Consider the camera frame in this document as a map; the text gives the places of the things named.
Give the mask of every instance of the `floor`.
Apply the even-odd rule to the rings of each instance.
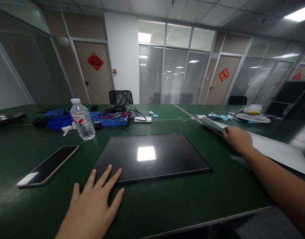
[[[236,233],[231,230],[228,231],[229,235],[222,232],[213,233],[218,228],[219,225],[211,226],[211,228],[203,227],[162,237],[162,239],[304,239],[278,207],[252,216],[235,230]]]

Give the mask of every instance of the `green table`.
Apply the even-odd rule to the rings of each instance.
[[[111,136],[182,132],[213,172],[126,186],[121,207],[105,238],[142,238],[187,230],[273,205],[254,174],[230,159],[236,154],[234,149],[184,112],[227,114],[237,112],[239,107],[135,105],[145,116],[153,111],[159,117],[153,118],[151,124],[133,124],[124,130],[102,128],[90,141],[83,141],[75,130],[63,136],[62,131],[31,125],[34,118],[42,116],[36,111],[69,107],[27,105],[0,111],[0,114],[27,114],[19,123],[0,126],[0,238],[54,238],[67,212],[74,183],[86,180]],[[99,105],[99,110],[106,107]],[[234,120],[224,123],[286,143],[305,130],[303,122],[276,119],[270,124],[249,125]],[[27,189],[14,186],[46,157],[66,145],[79,145],[80,149],[46,184]],[[289,170],[305,180],[305,175]],[[112,190],[109,203],[119,189]]]

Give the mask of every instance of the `phone screen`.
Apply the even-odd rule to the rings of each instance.
[[[79,146],[64,146],[49,156],[33,171],[17,183],[18,187],[40,185],[54,174],[64,162],[79,148]]]

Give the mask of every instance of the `bottle cap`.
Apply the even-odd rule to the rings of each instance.
[[[80,99],[78,99],[78,98],[70,99],[70,101],[71,101],[73,104],[80,104]]]

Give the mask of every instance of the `black tablet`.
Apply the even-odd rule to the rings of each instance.
[[[182,133],[111,137],[95,164],[95,183],[109,164],[109,179],[122,168],[116,185],[212,172]]]

